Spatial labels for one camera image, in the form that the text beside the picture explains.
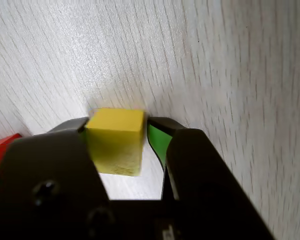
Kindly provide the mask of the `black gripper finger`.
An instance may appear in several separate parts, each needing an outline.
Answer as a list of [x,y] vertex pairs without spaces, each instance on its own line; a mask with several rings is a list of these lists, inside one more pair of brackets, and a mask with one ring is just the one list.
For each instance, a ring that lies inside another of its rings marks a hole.
[[109,240],[115,219],[84,141],[87,117],[16,139],[0,163],[0,240]]
[[184,240],[271,240],[273,235],[207,135],[168,117],[147,119],[148,142],[165,167]]

